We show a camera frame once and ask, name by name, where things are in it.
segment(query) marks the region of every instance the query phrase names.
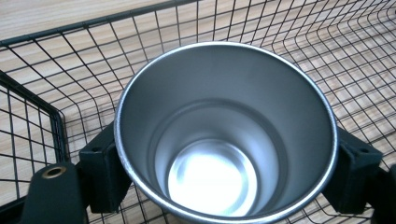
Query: stainless steel cup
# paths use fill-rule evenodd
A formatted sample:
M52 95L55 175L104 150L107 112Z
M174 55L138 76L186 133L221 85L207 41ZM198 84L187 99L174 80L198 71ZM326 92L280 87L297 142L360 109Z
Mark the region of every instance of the stainless steel cup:
M273 222L313 200L335 165L332 110L263 49L201 43L145 66L115 118L120 160L151 200L192 222Z

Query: black wire basket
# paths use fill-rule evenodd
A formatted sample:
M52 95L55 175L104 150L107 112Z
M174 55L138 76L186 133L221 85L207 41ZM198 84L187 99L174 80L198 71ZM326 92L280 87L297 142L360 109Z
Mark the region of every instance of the black wire basket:
M78 152L114 119L146 63L204 41L270 50L306 72L338 125L396 162L396 1L169 1L0 42L0 211L21 207L32 175ZM91 223L178 223L132 185L120 212ZM322 195L281 223L370 222Z

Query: wooden surface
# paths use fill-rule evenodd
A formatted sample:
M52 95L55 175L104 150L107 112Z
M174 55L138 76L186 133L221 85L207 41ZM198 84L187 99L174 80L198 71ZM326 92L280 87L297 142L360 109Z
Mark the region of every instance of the wooden surface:
M94 4L92 1L1 1L0 27L2 32L0 39L110 15L154 2L159 1L95 1ZM303 2L294 1L293 4L297 7ZM338 1L340 6L345 2L349 1ZM367 140L365 137L368 140L377 139L382 136L378 130L383 133L393 132L389 123L395 121L394 107L391 106L396 105L396 98L393 97L393 90L396 90L396 82L394 74L392 74L395 72L394 59L389 60L383 56L384 50L378 45L379 43L384 45L386 41L381 42L382 36L376 33L377 31L380 34L389 33L386 26L379 23L375 26L376 30L367 29L368 32L371 32L369 35L359 32L361 35L359 38L364 41L359 41L359 38L350 32L352 29L348 26L350 24L355 25L354 29L360 29L358 24L351 22L348 25L346 23L339 26L334 25L326 32L302 35L296 39L291 38L288 42L282 42L279 41L282 38L282 35L278 35L280 31L301 27L303 24L315 20L316 17L309 17L306 21L297 20L290 28L287 26L290 22L285 22L283 27L277 25L275 28L264 29L261 33L254 34L252 31L258 26L261 28L268 26L272 17L259 21L263 4L252 7L248 13L246 10L248 3L249 1L237 1L235 11L232 12L233 5L229 1L219 0L216 12L219 15L216 20L213 18L215 1L203 1L200 3L198 15L196 4L190 4L179 7L178 11L169 8L160 10L156 14L149 13L138 16L134 20L116 21L112 23L112 26L109 24L96 26L89 29L91 35L86 30L82 30L67 34L64 38L55 36L47 40L40 40L38 45L48 54L32 42L14 50L28 64L34 64L35 71L26 66L9 50L0 51L0 69L10 71L9 75L63 112L69 137L68 145L73 152L72 162L78 161L78 150L100 131L101 125L106 126L113 120L113 106L118 100L120 91L133 73L147 61L162 54L163 51L177 48L179 44L186 45L196 42L197 39L198 41L212 40L213 37L224 39L227 35L235 35L230 38L231 41L242 40L256 46L262 42L260 36L266 35L262 42L264 45L277 41L277 44L267 46L267 49L291 62L297 62L326 93L328 100L333 105L334 114L340 118L340 123L359 138L363 140ZM278 1L266 3L265 13L274 13L278 8L277 3ZM319 2L316 6L318 8L334 7L332 4L325 3ZM284 10L288 7L283 4L280 9ZM293 10L288 14L288 17L303 16L307 14L307 10L302 12ZM283 13L274 17L273 23L281 23L285 15ZM326 12L319 14L319 20L324 20L326 15L328 15ZM361 21L364 24L368 23L364 19ZM394 24L387 23L387 26L394 27ZM315 31L318 27L311 26L311 28L311 31ZM253 37L258 41L249 42ZM352 47L352 44L348 44L348 40L354 41L353 44L356 48ZM395 48L388 46L384 48L388 50L388 54L392 54L394 57ZM123 50L128 51L126 56L123 55ZM50 57L56 57L58 64L55 64ZM128 63L132 65L121 68ZM0 156L0 178L13 179L15 178L14 171L17 170L18 179L28 182L33 174L32 167L38 170L43 166L42 163L29 162L29 160L33 156L35 160L43 161L44 150L50 150L39 144L29 146L29 142L25 141L23 137L42 141L44 145L50 147L52 146L50 133L35 128L35 124L46 128L50 124L45 119L46 116L41 116L36 109L31 106L25 107L23 100L18 100L19 98L16 96L8 98L4 94L6 91L4 88L0 88L0 91L3 91L0 92L0 107L4 111L10 111L13 115L18 115L18 117L12 116L11 119L9 113L0 111L0 130L10 133L12 120L12 132L17 135L12 139L9 135L0 133L2 144L0 153L9 156ZM27 117L31 122L29 124L23 119ZM390 135L389 140L383 138L380 141L375 141L375 147L383 149L384 152L388 152L387 155L390 155L384 159L387 164L396 162L396 157L392 156L391 152L392 143L395 143L394 135ZM17 149L15 152L11 150L13 144ZM14 156L25 160L13 160ZM47 152L46 157L48 162L54 162L53 153ZM24 195L28 184L21 182L16 187L12 181L0 181L1 204L16 199L15 188L19 188L20 194ZM312 220L320 222L337 216L330 206L319 207L319 204L327 204L322 196L318 197L318 201L319 203L311 203L305 208L305 212ZM130 220L130 223L141 223L154 218L154 223L164 223L162 217L155 218L162 213L158 205L148 201L146 196L136 188L130 189L122 207L125 208L123 216L109 215L104 217L105 222L120 223L123 218L126 218ZM303 216L305 214L300 212L292 216L290 220L297 220L299 223L309 222L307 218L301 219ZM90 218L94 223L102 223L101 215L90 214ZM337 223L344 219L346 217L337 217L332 219L331 223ZM177 223L177 220L172 216L169 216L168 220L170 223Z
M0 0L0 40L145 7L165 0Z

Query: black plastic mount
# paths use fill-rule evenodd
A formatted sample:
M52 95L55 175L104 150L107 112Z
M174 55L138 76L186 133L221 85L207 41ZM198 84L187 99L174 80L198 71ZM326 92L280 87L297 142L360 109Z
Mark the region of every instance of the black plastic mount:
M338 136L338 161L323 195L339 213L361 214L369 203L372 222L396 223L396 165L386 172L380 151L341 128Z
M77 165L56 163L33 176L21 223L87 223L88 205L93 213L119 211L132 181L120 164L113 123L79 152L79 158ZM66 169L60 175L54 172L62 167Z
M381 152L340 128L338 132L339 157L332 179L323 190L324 196L340 213L360 214L366 203L370 203L375 209L374 223L396 223L396 166L385 172L379 168ZM85 146L79 156L77 169L67 169L77 175L70 175L67 182L59 177L43 180L43 172L53 169L52 166L34 175L22 220L35 216L42 218L40 223L70 223L71 218L73 223L84 223L88 205L93 213L118 211L131 180L123 170L114 146L113 123ZM63 181L62 187L61 184L50 183L58 180ZM58 189L64 189L65 185L78 189L70 189L75 192L73 194ZM62 210L54 213L53 207L60 207L56 203L62 205ZM68 214L69 219L59 216L60 211ZM49 214L58 219L49 218Z

